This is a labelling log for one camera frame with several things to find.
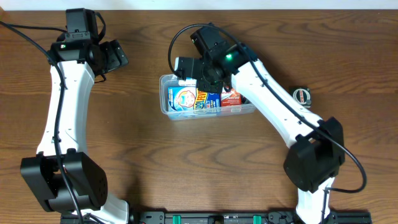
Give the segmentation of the red Panadol box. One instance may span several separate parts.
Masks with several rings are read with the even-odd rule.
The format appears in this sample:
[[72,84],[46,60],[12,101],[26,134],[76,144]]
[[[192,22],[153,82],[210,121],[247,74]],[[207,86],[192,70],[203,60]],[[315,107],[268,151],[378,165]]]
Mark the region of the red Panadol box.
[[242,104],[241,94],[235,89],[223,89],[220,95],[221,107],[237,106]]

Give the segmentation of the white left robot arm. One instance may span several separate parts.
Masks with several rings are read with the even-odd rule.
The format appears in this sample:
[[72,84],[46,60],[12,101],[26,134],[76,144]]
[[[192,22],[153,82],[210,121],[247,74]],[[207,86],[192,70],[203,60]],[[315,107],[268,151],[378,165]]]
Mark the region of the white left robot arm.
[[21,175],[40,206],[61,213],[63,223],[128,223],[128,203],[109,193],[106,174],[86,145],[95,78],[128,59],[117,40],[104,41],[100,13],[69,9],[66,20],[66,33],[47,52],[52,91],[45,131],[36,155],[21,161]]

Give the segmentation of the green Zam-Buk ointment box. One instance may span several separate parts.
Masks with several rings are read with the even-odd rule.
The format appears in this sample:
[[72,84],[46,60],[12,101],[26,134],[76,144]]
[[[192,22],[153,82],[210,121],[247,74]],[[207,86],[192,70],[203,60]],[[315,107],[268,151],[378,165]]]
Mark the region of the green Zam-Buk ointment box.
[[311,91],[306,86],[290,86],[289,93],[293,99],[304,108],[312,106]]

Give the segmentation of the blue Cool Fever box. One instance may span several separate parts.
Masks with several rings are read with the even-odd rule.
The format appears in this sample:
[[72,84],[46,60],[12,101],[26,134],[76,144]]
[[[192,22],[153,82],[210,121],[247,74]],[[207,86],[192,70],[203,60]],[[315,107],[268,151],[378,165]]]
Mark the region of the blue Cool Fever box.
[[220,107],[220,95],[200,91],[194,86],[168,87],[170,111],[193,111]]

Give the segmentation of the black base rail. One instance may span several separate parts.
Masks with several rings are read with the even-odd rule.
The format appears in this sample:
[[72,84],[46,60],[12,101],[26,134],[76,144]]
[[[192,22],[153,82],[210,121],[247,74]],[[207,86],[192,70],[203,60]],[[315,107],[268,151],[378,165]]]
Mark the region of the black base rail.
[[[172,213],[165,210],[132,212],[130,222],[135,224],[298,224],[303,223],[292,210],[243,213]],[[369,212],[331,211],[326,224],[372,224]]]

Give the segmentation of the white Panadol box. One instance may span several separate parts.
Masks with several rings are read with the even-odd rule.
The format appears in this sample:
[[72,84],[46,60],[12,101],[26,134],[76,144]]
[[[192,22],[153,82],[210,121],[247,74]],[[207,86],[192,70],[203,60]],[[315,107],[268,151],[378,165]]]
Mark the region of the white Panadol box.
[[175,59],[175,75],[180,86],[195,86],[197,81],[193,75],[194,58],[177,57]]

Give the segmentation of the clear plastic container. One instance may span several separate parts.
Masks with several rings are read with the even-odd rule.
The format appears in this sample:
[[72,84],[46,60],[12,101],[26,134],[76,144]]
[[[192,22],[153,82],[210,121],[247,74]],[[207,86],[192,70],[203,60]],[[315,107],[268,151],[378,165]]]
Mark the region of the clear plastic container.
[[241,97],[242,104],[237,106],[225,106],[193,111],[170,111],[168,104],[168,87],[180,86],[175,75],[163,75],[159,79],[160,108],[171,120],[210,118],[215,116],[230,116],[247,114],[255,111],[256,107]]

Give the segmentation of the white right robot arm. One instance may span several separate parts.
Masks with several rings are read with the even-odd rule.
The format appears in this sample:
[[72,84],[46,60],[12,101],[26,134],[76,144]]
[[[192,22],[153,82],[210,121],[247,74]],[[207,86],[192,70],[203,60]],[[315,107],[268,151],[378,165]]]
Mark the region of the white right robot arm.
[[221,93],[229,87],[252,103],[289,149],[284,170],[298,188],[293,221],[330,221],[329,193],[345,162],[341,124],[335,118],[323,120],[297,103],[257,55],[225,30],[213,24],[194,27],[190,38],[200,58],[178,57],[170,69],[183,80],[196,80],[200,90]]

